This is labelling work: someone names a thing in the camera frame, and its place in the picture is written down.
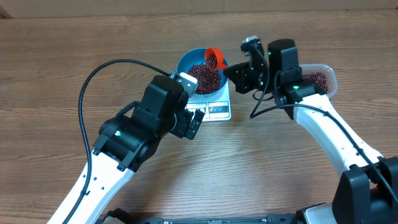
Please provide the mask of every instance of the clear plastic container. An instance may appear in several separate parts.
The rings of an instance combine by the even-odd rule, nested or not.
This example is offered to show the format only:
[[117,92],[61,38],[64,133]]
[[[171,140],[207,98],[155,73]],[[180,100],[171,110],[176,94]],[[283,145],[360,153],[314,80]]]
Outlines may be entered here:
[[300,65],[302,68],[302,73],[303,75],[307,75],[309,73],[313,72],[321,72],[326,75],[326,78],[328,80],[328,91],[329,93],[326,94],[329,98],[331,98],[336,92],[337,92],[337,79],[336,79],[336,74],[333,69],[324,64],[305,64],[305,65]]

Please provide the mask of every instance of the orange cup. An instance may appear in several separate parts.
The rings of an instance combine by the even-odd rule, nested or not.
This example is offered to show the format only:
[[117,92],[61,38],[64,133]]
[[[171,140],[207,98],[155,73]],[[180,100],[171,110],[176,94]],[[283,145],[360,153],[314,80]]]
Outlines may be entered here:
[[211,68],[212,70],[216,70],[216,69],[226,69],[228,68],[228,66],[224,65],[224,57],[223,57],[223,53],[221,53],[221,50],[216,48],[216,47],[210,47],[207,48],[205,51],[205,61],[206,58],[209,57],[211,54],[215,54],[216,58],[217,58],[217,66],[215,68]]

